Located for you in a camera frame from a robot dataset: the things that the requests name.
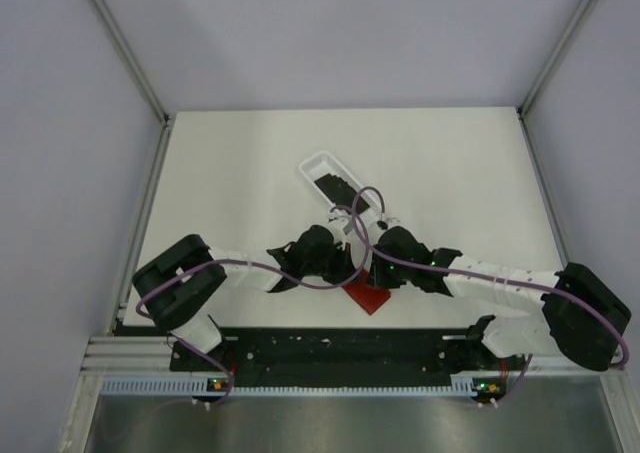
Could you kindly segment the red leather card holder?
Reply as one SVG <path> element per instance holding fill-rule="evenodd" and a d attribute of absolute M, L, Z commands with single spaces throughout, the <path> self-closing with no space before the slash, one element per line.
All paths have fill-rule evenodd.
<path fill-rule="evenodd" d="M 364 312 L 372 316 L 391 298 L 391 292 L 369 285 L 368 277 L 369 272 L 362 270 L 355 281 L 343 286 L 343 290 Z"/>

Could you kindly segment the white plastic tray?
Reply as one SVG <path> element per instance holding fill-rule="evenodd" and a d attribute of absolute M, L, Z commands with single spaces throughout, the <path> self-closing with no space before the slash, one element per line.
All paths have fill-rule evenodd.
<path fill-rule="evenodd" d="M 298 166 L 302 177 L 329 205 L 351 207 L 364 185 L 329 151 L 319 151 Z M 356 213 L 366 226 L 383 219 L 380 200 L 371 190 L 362 193 L 356 202 Z"/>

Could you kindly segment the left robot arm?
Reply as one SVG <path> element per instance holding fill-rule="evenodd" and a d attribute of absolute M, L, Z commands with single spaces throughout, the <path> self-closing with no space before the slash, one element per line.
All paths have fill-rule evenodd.
<path fill-rule="evenodd" d="M 215 293 L 328 290 L 354 282 L 360 270 L 350 245 L 325 226 L 313 225 L 297 240 L 254 255 L 211 248 L 190 234 L 134 274 L 133 287 L 140 295 L 136 312 L 188 343 L 194 360 L 212 370 L 227 355 L 213 319 Z"/>

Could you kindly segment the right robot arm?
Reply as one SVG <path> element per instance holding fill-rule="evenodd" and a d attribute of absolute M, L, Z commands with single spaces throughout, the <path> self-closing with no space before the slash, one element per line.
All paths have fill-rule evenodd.
<path fill-rule="evenodd" d="M 495 305 L 477 321 L 479 336 L 466 345 L 474 366 L 487 369 L 519 354 L 562 354 L 592 371 L 615 365 L 631 312 L 588 267 L 501 267 L 455 249 L 431 250 L 399 225 L 378 221 L 375 231 L 370 286 L 394 290 L 411 285 L 429 294 Z"/>

